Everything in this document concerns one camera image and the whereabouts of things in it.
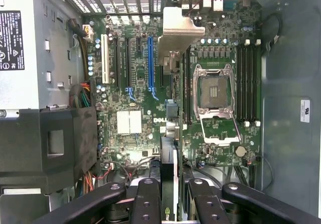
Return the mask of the silver coin battery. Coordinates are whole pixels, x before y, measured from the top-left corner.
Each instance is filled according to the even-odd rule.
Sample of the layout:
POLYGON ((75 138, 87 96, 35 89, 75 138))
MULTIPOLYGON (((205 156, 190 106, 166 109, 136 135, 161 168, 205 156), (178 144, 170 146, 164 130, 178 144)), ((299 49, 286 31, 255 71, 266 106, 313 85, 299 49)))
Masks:
POLYGON ((237 157, 243 158, 247 154, 247 149, 244 146, 236 146, 234 153, 237 157))

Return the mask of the metal socket cover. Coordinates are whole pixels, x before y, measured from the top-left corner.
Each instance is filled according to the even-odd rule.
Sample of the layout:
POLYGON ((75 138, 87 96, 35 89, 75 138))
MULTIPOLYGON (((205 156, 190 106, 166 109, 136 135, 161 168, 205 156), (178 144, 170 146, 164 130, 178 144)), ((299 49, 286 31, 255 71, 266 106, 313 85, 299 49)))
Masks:
POLYGON ((242 138, 231 107, 219 109, 198 108, 198 116, 204 137, 204 143, 218 147, 229 147, 232 143, 241 143, 242 138), (214 121, 214 129, 206 130, 206 124, 214 121))

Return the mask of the white chipset heat sink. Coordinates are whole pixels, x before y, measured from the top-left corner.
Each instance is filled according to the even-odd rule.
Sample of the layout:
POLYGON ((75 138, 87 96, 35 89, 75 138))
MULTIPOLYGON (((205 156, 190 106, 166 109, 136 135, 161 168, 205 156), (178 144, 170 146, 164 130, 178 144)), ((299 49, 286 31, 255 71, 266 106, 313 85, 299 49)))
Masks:
POLYGON ((119 135, 140 134, 142 133, 141 111, 118 111, 117 133, 119 135))

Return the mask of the green motherboard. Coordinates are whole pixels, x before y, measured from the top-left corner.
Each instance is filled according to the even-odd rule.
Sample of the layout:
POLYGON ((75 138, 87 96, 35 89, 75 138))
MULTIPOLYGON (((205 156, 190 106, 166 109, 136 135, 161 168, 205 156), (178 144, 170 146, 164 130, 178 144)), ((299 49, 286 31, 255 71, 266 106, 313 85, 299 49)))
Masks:
MULTIPOLYGON (((260 119, 259 119, 259 27, 261 12, 257 3, 242 6, 229 1, 222 12, 192 15, 194 24, 205 28, 205 35, 192 42, 185 52, 185 126, 183 157, 199 169, 205 167, 226 167, 234 169, 236 176, 244 180, 255 177, 255 167, 260 162, 260 119), (247 121, 243 119, 243 50, 241 51, 241 93, 242 121, 237 121, 237 68, 236 47, 252 48, 252 122, 248 120, 248 57, 247 57, 247 121), (253 121, 253 46, 257 46, 257 120, 253 121), (242 142, 229 147, 218 147, 204 143, 199 118, 193 109, 193 73, 195 66, 220 68, 231 64, 234 72, 235 111, 234 117, 242 142), (247 154, 243 158, 235 155, 236 146, 244 146, 247 154)), ((98 113, 99 142, 102 148, 104 168, 112 162, 121 163, 128 171, 137 172, 148 167, 148 160, 160 156, 161 139, 166 131, 165 100, 172 94, 169 75, 164 74, 164 86, 159 86, 159 66, 157 61, 157 41, 163 32, 163 19, 153 17, 147 23, 137 26, 108 24, 110 76, 109 84, 102 83, 102 64, 95 63, 93 74, 96 82, 95 106, 98 113), (148 90, 148 47, 147 38, 153 37, 154 86, 148 90), (120 87, 115 82, 114 38, 118 38, 120 57, 120 87), (130 80, 126 86, 125 38, 130 39, 130 80), (136 51, 136 38, 141 38, 141 52, 136 51), (141 111, 142 133, 119 135, 117 133, 118 111, 141 111)), ((214 121, 206 124, 208 135, 214 129, 214 121)))

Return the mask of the CPU socket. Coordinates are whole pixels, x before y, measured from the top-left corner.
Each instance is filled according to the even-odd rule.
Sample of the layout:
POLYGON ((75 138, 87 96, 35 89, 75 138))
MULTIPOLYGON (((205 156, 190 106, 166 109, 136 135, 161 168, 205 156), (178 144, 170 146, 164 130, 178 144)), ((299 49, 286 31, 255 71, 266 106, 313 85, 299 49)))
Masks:
POLYGON ((234 72, 231 64, 220 68, 197 64, 193 73, 193 109, 197 118, 206 113, 233 114, 234 72))

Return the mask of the black RAM slot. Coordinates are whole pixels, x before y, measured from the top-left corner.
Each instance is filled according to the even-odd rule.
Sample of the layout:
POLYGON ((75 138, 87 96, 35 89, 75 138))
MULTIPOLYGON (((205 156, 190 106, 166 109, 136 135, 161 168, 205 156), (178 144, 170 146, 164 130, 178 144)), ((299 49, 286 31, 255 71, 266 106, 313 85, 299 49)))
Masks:
POLYGON ((243 45, 243 119, 247 121, 247 48, 243 45))
POLYGON ((257 120, 257 46, 253 46, 253 121, 257 120))
POLYGON ((236 47, 236 68, 237 68, 237 121, 240 123, 242 121, 242 93, 241 93, 241 45, 236 47))
POLYGON ((248 46, 248 120, 252 122, 252 48, 248 46))

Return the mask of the black plastic shroud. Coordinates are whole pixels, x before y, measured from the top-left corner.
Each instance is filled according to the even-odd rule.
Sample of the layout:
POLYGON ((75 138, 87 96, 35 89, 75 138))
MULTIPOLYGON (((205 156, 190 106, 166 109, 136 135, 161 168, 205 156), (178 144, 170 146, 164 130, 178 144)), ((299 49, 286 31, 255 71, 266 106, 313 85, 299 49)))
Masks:
POLYGON ((0 190, 38 188, 51 194, 73 186, 97 161, 94 107, 24 109, 0 119, 0 190))

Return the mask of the blue expansion slot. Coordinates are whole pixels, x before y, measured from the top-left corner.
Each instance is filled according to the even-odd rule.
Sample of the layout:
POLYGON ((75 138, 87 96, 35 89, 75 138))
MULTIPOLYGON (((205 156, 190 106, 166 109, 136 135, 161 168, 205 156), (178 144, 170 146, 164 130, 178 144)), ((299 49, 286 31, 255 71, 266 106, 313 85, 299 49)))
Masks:
POLYGON ((154 62, 153 62, 153 37, 147 38, 148 51, 148 90, 152 91, 154 86, 154 62))

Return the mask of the long black expansion slot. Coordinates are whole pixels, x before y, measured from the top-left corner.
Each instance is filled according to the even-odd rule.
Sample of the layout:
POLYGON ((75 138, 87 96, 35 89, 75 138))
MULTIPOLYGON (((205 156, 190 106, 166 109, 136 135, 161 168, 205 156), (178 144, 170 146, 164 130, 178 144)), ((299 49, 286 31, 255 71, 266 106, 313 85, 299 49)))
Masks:
POLYGON ((130 80, 130 39, 125 38, 125 75, 126 75, 126 86, 131 86, 130 80))
POLYGON ((114 38, 114 61, 115 61, 115 82, 116 87, 120 87, 120 57, 119 57, 120 51, 119 51, 119 45, 118 45, 118 38, 114 38))

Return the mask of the white expansion slot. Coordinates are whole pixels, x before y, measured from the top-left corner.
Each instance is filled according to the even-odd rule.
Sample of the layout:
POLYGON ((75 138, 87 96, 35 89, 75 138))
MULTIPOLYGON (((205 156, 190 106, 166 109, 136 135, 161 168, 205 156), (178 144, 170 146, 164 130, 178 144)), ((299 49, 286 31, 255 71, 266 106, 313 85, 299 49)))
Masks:
POLYGON ((102 83, 109 84, 109 51, 108 51, 108 36, 101 34, 101 63, 102 63, 102 83))

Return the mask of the open grey PC case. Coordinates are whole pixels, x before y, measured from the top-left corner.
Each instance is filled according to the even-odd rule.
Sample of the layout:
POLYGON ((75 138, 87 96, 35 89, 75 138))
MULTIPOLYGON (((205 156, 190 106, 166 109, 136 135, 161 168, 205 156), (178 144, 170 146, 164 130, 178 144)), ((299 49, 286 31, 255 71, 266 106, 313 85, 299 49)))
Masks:
POLYGON ((162 207, 160 156, 148 167, 128 171, 121 163, 103 165, 97 119, 97 161, 73 186, 51 194, 38 188, 0 190, 0 224, 32 224, 36 219, 76 200, 108 182, 126 186, 125 201, 100 211, 86 224, 130 224, 130 212, 139 182, 159 183, 161 224, 200 224, 189 219, 189 181, 204 179, 222 188, 237 182, 321 218, 321 0, 66 0, 81 15, 82 22, 68 25, 80 45, 84 80, 69 91, 63 110, 95 106, 94 64, 101 63, 101 34, 106 25, 137 26, 161 17, 166 7, 178 7, 191 18, 201 13, 222 12, 229 1, 260 6, 259 27, 259 119, 260 162, 255 177, 244 180, 226 167, 199 169, 183 157, 181 221, 165 221, 162 207))

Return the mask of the grey power supply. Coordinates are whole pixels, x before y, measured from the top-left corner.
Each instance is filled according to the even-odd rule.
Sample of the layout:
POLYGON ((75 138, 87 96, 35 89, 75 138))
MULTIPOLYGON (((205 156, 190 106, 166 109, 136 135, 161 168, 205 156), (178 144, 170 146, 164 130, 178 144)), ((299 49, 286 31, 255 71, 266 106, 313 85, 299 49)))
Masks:
POLYGON ((0 0, 0 109, 69 103, 85 76, 70 19, 82 22, 66 0, 0 0))

